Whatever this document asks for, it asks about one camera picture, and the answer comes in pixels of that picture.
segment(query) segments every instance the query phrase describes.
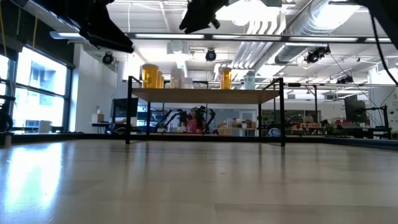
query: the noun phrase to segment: pink object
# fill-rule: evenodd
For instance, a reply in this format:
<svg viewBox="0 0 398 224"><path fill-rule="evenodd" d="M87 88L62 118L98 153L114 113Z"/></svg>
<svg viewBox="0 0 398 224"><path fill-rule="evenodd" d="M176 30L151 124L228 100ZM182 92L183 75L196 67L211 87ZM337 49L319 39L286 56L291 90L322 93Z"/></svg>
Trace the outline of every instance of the pink object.
<svg viewBox="0 0 398 224"><path fill-rule="evenodd" d="M188 124L187 124L187 131L189 132L189 133L195 133L196 131L197 131L197 128L198 127L198 123L197 123L197 121L196 120L194 120L194 119L190 119L189 121L188 121Z"/></svg>

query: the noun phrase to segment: shelf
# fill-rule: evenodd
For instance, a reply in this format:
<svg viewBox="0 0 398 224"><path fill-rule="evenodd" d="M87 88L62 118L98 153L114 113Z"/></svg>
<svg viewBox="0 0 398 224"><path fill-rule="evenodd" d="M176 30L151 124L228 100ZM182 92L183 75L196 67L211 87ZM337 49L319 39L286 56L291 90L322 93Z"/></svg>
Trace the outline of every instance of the shelf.
<svg viewBox="0 0 398 224"><path fill-rule="evenodd" d="M274 90L201 90L133 88L132 94L151 103L261 104L279 96Z"/></svg>

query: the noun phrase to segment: computer screen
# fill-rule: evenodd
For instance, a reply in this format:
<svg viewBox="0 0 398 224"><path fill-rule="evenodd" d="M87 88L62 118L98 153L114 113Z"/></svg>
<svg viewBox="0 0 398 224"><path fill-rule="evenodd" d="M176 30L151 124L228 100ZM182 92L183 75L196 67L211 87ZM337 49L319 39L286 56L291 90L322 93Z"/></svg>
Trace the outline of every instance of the computer screen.
<svg viewBox="0 0 398 224"><path fill-rule="evenodd" d="M346 107L346 118L348 121L353 123L366 123L368 118L366 117L366 112L360 109L365 109L365 102L354 100L352 98L344 99Z"/></svg>
<svg viewBox="0 0 398 224"><path fill-rule="evenodd" d="M130 117L137 116L138 98L131 99ZM113 117L113 109L115 108L115 118L127 117L127 99L113 99L111 108L111 117Z"/></svg>

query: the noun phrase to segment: wooden floor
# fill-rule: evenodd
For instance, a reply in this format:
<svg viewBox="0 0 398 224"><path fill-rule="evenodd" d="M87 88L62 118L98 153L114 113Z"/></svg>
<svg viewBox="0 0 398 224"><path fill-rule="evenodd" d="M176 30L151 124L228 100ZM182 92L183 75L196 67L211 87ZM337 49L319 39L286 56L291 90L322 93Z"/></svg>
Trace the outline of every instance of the wooden floor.
<svg viewBox="0 0 398 224"><path fill-rule="evenodd" d="M0 149L0 223L398 223L398 153L70 141Z"/></svg>

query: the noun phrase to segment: yellow jar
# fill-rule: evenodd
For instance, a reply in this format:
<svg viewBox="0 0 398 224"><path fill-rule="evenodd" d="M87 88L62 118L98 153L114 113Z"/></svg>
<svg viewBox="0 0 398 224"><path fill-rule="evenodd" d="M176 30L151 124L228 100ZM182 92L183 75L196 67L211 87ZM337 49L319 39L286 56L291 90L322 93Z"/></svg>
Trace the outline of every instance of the yellow jar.
<svg viewBox="0 0 398 224"><path fill-rule="evenodd" d="M160 83L161 83L160 88L164 88L164 77L163 77L163 75L160 77Z"/></svg>
<svg viewBox="0 0 398 224"><path fill-rule="evenodd" d="M157 88L157 77L159 67L156 65L146 64L142 66L143 88Z"/></svg>
<svg viewBox="0 0 398 224"><path fill-rule="evenodd" d="M158 71L158 73L157 73L157 88L163 88L163 86L164 86L163 73L161 71Z"/></svg>
<svg viewBox="0 0 398 224"><path fill-rule="evenodd" d="M221 75L221 86L220 88L222 90L230 90L232 89L232 74L231 74L232 69L230 68L224 68L223 69L223 74Z"/></svg>

